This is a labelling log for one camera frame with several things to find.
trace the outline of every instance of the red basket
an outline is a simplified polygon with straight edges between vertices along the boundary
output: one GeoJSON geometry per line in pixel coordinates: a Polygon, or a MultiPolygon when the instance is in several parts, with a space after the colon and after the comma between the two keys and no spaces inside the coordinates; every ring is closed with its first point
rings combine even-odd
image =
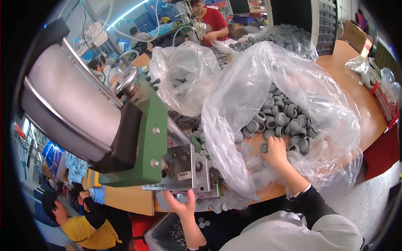
{"type": "Polygon", "coordinates": [[[374,95],[378,99],[378,101],[381,105],[381,110],[384,113],[385,118],[387,119],[388,129],[391,129],[399,117],[398,106],[395,105],[393,107],[392,105],[389,104],[387,97],[382,92],[382,90],[378,84],[378,81],[375,82],[375,85],[374,85],[373,89],[370,91],[370,94],[374,95]]]}

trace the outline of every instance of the hand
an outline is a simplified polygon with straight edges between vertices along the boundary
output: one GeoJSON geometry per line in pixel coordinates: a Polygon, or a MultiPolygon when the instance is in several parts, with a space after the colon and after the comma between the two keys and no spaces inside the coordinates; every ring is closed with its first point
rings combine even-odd
{"type": "Polygon", "coordinates": [[[170,209],[175,212],[180,219],[194,217],[195,212],[195,195],[193,190],[187,191],[187,203],[180,203],[170,191],[161,191],[163,199],[170,209]]]}
{"type": "Polygon", "coordinates": [[[283,138],[269,137],[267,140],[268,152],[262,153],[261,157],[270,166],[280,169],[288,163],[286,158],[286,145],[283,138]]]}
{"type": "Polygon", "coordinates": [[[214,42],[218,39],[217,33],[215,31],[208,32],[202,37],[203,40],[207,40],[208,42],[214,42]]]}
{"type": "Polygon", "coordinates": [[[80,192],[84,191],[82,185],[77,182],[72,182],[71,184],[74,186],[74,188],[72,189],[73,195],[77,197],[80,196],[80,192]]]}

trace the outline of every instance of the white floor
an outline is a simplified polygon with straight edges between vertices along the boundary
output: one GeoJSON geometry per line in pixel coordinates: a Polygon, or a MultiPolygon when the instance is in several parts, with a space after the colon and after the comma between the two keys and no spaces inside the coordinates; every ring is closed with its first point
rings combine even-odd
{"type": "Polygon", "coordinates": [[[395,163],[385,173],[371,180],[358,178],[342,198],[327,202],[335,212],[352,221],[368,243],[377,233],[388,200],[389,189],[399,181],[402,165],[395,163]]]}

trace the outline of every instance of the red mat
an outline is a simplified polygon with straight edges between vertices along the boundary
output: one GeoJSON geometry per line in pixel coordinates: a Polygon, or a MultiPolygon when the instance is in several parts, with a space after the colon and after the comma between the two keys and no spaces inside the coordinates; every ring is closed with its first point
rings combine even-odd
{"type": "Polygon", "coordinates": [[[365,180],[377,177],[399,160],[398,125],[382,134],[369,148],[363,152],[368,170],[365,180]]]}

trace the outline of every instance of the fluorescent light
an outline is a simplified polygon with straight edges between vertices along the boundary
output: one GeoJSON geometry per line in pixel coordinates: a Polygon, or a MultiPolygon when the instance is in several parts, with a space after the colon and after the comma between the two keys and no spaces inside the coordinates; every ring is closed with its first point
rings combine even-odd
{"type": "Polygon", "coordinates": [[[116,21],[114,21],[112,23],[111,26],[109,26],[106,31],[110,30],[110,28],[112,28],[115,24],[117,24],[117,22],[119,22],[121,19],[123,19],[123,17],[125,17],[127,14],[129,14],[131,11],[135,10],[137,7],[139,7],[141,4],[148,2],[148,0],[143,0],[141,3],[135,5],[134,7],[132,7],[131,9],[129,9],[126,13],[124,13],[123,15],[121,15],[116,21]]]}

